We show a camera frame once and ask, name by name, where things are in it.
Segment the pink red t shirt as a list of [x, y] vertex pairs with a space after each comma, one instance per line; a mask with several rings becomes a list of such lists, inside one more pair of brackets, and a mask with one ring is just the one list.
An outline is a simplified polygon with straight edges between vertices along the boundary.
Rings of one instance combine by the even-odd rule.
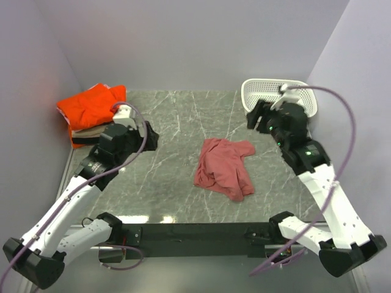
[[193, 183], [222, 193], [232, 201], [243, 201], [255, 192], [244, 166], [244, 158], [254, 154], [255, 147], [247, 140], [205, 139]]

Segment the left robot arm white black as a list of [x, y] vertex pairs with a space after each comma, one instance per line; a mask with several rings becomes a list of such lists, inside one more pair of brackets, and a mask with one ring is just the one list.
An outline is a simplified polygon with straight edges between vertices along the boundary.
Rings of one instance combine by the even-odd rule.
[[39, 289], [51, 287], [65, 266], [96, 244], [120, 245], [122, 221], [104, 212], [74, 236], [66, 236], [73, 220], [119, 174], [119, 170], [144, 151], [155, 151], [159, 135], [148, 121], [132, 129], [108, 125], [75, 170], [68, 186], [49, 211], [21, 238], [9, 238], [3, 252], [12, 269]]

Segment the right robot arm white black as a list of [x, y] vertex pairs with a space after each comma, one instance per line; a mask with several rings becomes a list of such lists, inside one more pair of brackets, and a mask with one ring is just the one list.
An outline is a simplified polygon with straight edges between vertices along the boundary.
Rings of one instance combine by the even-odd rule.
[[269, 219], [268, 239], [277, 244], [295, 239], [317, 254], [333, 277], [355, 269], [386, 248], [384, 237], [373, 234], [354, 210], [323, 146], [311, 138], [309, 118], [301, 105], [284, 102], [275, 107], [260, 99], [246, 117], [249, 129], [273, 137], [282, 158], [310, 192], [329, 227], [329, 231], [322, 231], [290, 212], [281, 212]]

